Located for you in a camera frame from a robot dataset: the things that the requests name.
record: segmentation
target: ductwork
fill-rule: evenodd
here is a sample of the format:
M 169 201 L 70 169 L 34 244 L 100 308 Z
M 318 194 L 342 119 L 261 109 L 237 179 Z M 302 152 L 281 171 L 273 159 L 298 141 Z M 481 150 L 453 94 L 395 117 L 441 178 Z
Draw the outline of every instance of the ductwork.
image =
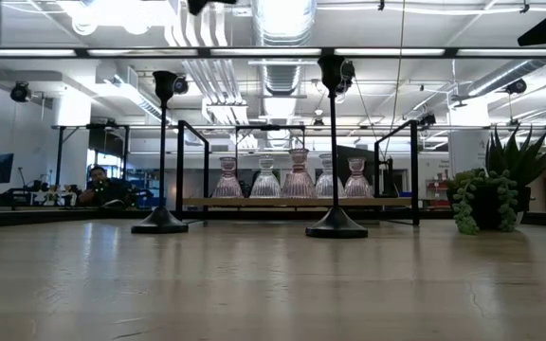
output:
M 260 46 L 302 46 L 311 38 L 316 0 L 252 0 L 256 43 Z M 301 66 L 262 66 L 264 88 L 273 96 L 292 95 Z
M 459 95 L 458 99 L 471 99 L 487 95 L 495 90 L 507 86 L 514 81 L 539 70 L 546 66 L 544 60 L 512 61 L 492 71 L 481 79 L 472 82 L 466 88 L 465 96 Z

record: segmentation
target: black metal frame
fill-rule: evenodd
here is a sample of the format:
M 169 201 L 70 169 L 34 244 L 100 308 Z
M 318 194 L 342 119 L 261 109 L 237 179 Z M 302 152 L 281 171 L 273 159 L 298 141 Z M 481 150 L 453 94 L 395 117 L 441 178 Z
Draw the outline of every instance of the black metal frame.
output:
M 235 167 L 235 177 L 239 176 L 239 131 L 243 129 L 260 130 L 263 132 L 270 131 L 280 131 L 280 130 L 300 130 L 302 131 L 302 147 L 304 148 L 304 141 L 306 139 L 306 127 L 304 125 L 277 125 L 277 124 L 265 124 L 265 125 L 239 125 L 235 126 L 235 162 L 237 163 Z
M 411 182 L 411 200 L 412 200 L 412 224 L 420 224 L 420 211 L 418 207 L 418 121 L 413 119 L 395 128 L 392 132 L 382 136 L 374 143 L 374 197 L 380 197 L 380 143 L 396 135 L 409 127 L 409 161 L 410 161 L 410 182 Z
M 319 53 L 313 53 L 313 49 L 319 49 Z M 48 50 L 71 50 L 73 53 L 68 54 L 44 54 L 41 51 Z M 287 59 L 287 55 L 280 54 L 275 46 L 201 46 L 201 47 L 72 47 L 68 46 L 52 46 L 52 47 L 1 47 L 0 59 L 14 60 L 91 60 L 91 59 L 131 59 L 131 60 L 186 60 L 186 59 Z M 528 60 L 528 59 L 544 59 L 546 54 L 540 53 L 521 53 L 520 47 L 515 46 L 296 46 L 291 47 L 297 51 L 292 54 L 293 59 L 318 59 L 320 57 L 336 54 L 351 59 L 385 59 L 396 60 L 398 54 L 389 55 L 387 53 L 379 53 L 380 50 L 389 49 L 404 49 L 411 50 L 410 54 L 403 54 L 402 59 L 416 60 L 451 60 L 451 59 L 468 59 L 468 60 Z M 353 53 L 340 53 L 338 49 L 351 49 Z M 431 49 L 442 50 L 440 53 L 430 54 Z M 464 54 L 459 53 L 460 50 L 477 49 L 480 53 Z M 527 50 L 544 50 L 546 47 L 527 47 Z M 253 53 L 251 50 L 257 50 L 259 53 Z M 515 53 L 501 53 L 499 50 L 515 51 Z
M 209 197 L 209 142 L 185 120 L 178 121 L 177 136 L 177 159 L 176 159 L 176 211 L 174 215 L 177 219 L 183 219 L 183 186 L 185 181 L 185 129 L 193 133 L 197 138 L 204 142 L 204 198 Z
M 113 128 L 113 129 L 125 129 L 125 141 L 123 141 L 123 174 L 121 175 L 121 179 L 126 179 L 126 170 L 127 170 L 127 164 L 128 164 L 128 153 L 130 151 L 130 126 L 129 125 L 120 125 L 120 126 L 107 126 L 107 125 L 86 125 L 86 126 L 76 126 L 73 127 L 74 130 L 67 135 L 64 136 L 64 131 L 66 128 L 65 126 L 54 126 L 52 128 L 58 129 L 58 151 L 57 151 L 57 157 L 56 157 L 56 181 L 54 185 L 56 185 L 56 188 L 61 184 L 61 168 L 63 166 L 63 145 L 66 142 L 66 140 L 71 137 L 75 132 L 77 132 L 79 129 L 86 129 L 86 130 L 101 130 L 101 129 L 107 129 L 107 128 Z

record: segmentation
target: man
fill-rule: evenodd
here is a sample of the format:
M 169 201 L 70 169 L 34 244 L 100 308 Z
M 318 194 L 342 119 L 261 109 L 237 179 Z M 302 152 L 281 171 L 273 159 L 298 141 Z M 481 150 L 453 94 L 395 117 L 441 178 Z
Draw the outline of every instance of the man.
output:
M 120 180 L 109 179 L 106 170 L 101 166 L 94 166 L 90 170 L 90 179 L 87 189 L 79 198 L 81 206 L 103 206 L 115 200 L 120 200 L 125 205 L 131 204 L 131 189 Z

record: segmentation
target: shelf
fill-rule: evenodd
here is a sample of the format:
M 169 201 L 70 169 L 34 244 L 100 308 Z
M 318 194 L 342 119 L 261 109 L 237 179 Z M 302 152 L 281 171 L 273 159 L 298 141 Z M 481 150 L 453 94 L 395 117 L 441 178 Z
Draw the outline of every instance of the shelf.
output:
M 331 206 L 332 199 L 250 199 L 250 198 L 185 198 L 183 205 L 192 206 Z M 340 199 L 341 206 L 410 206 L 411 198 L 350 198 Z

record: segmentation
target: succulent plant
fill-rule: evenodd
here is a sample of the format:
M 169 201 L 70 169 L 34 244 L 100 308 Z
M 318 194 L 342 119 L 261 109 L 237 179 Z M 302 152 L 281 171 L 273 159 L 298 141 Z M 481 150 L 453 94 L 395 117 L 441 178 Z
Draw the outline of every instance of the succulent plant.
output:
M 535 181 L 546 170 L 546 152 L 540 149 L 545 141 L 546 132 L 534 144 L 530 144 L 532 126 L 526 140 L 518 147 L 516 132 L 519 125 L 511 133 L 506 146 L 502 146 L 497 128 L 490 135 L 490 141 L 486 148 L 485 167 L 488 172 L 494 171 L 502 174 L 509 171 L 510 179 L 517 182 L 518 188 L 523 188 Z
M 459 228 L 459 232 L 466 235 L 477 235 L 480 227 L 471 216 L 473 207 L 470 202 L 475 200 L 479 187 L 496 187 L 500 206 L 497 208 L 500 214 L 500 224 L 497 229 L 503 232 L 513 232 L 516 228 L 516 211 L 514 208 L 518 205 L 518 191 L 515 190 L 517 181 L 509 179 L 510 172 L 505 170 L 502 174 L 490 171 L 486 176 L 483 170 L 470 170 L 461 175 L 461 181 L 453 198 L 456 202 L 452 205 L 454 210 L 454 221 Z

